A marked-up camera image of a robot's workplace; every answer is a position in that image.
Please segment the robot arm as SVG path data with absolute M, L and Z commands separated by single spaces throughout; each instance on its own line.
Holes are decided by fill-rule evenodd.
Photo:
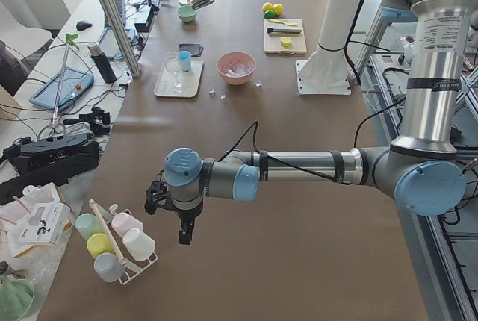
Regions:
M 465 41 L 477 0 L 382 0 L 385 12 L 410 13 L 417 20 L 415 47 L 399 135 L 388 146 L 347 152 L 241 152 L 204 159 L 188 148 L 165 160 L 165 205 L 181 220 L 179 241 L 189 244 L 206 196 L 252 201 L 268 180 L 328 180 L 366 185 L 402 208 L 437 216 L 465 194 L 465 170 L 450 142 Z

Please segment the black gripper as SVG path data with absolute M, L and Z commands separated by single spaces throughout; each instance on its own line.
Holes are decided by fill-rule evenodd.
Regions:
M 196 218 L 201 214 L 203 207 L 195 207 L 190 210 L 176 211 L 176 215 L 181 220 L 179 229 L 179 243 L 181 245 L 190 245 L 193 239 L 193 230 Z

